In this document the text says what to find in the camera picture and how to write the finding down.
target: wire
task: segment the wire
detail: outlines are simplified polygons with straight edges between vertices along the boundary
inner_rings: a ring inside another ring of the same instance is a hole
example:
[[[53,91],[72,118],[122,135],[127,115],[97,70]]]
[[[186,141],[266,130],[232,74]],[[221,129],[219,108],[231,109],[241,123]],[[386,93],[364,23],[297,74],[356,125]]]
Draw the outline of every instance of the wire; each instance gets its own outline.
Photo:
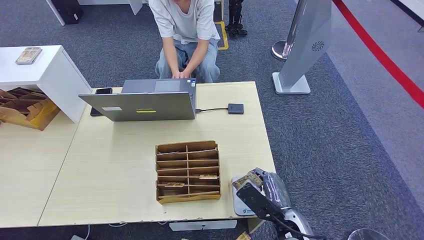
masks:
[[[113,227],[113,228],[120,228],[120,227],[123,227],[123,226],[125,226],[127,224],[128,224],[128,222],[124,222],[124,223],[119,224],[119,225],[112,225],[112,224],[109,223],[109,226],[110,227]]]
[[[221,108],[210,108],[210,109],[196,109],[196,113],[201,113],[205,111],[214,111],[214,110],[228,110],[228,107],[221,107]]]
[[[90,236],[90,224],[88,225],[88,232],[87,232],[87,236],[85,237],[85,240],[87,240]]]
[[[273,217],[275,220],[277,220],[277,222],[279,224],[281,224],[283,227],[285,227],[286,229],[295,232],[299,235],[301,235],[302,237],[306,237],[306,238],[310,238],[310,239],[322,239],[322,240],[327,240],[326,236],[319,236],[319,235],[308,235],[308,234],[304,234],[301,233],[300,231],[296,231],[293,228],[289,227],[288,225],[286,225],[284,222],[282,222],[280,219],[278,219],[277,217],[275,217],[274,215],[271,215],[271,217]]]

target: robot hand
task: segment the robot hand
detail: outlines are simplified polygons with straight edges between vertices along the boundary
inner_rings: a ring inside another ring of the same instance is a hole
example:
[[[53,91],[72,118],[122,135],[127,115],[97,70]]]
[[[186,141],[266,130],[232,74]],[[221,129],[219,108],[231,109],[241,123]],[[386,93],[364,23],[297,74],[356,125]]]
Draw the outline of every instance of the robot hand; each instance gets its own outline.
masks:
[[[306,218],[292,209],[286,185],[276,173],[255,168],[233,185],[258,218],[275,224],[279,240],[326,239],[315,236]]]

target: cardboard divider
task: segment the cardboard divider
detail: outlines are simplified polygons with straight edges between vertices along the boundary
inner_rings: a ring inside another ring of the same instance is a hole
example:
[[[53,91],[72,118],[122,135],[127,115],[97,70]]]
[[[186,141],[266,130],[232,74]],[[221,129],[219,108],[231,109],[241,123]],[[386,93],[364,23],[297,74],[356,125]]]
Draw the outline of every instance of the cardboard divider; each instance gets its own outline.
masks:
[[[156,200],[161,204],[221,197],[215,141],[157,145],[156,172]]]
[[[0,89],[0,121],[43,131],[60,109],[40,91]]]

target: laptop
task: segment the laptop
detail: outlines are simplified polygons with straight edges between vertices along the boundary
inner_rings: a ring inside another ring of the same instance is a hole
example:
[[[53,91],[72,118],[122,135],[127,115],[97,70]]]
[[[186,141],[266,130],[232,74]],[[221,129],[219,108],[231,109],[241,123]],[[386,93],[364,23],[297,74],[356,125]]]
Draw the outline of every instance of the laptop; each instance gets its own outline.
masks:
[[[192,120],[196,115],[196,80],[126,80],[121,93],[80,94],[114,122]]]

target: gray t-shirt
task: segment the gray t-shirt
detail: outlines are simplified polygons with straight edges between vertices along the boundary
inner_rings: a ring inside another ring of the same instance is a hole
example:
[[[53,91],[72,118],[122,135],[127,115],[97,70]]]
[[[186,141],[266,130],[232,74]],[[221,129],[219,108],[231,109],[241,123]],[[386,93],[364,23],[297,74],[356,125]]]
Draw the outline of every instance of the gray t-shirt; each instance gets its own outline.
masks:
[[[173,37],[182,44],[221,39],[214,23],[214,0],[191,0],[185,14],[173,0],[149,0],[162,38]]]

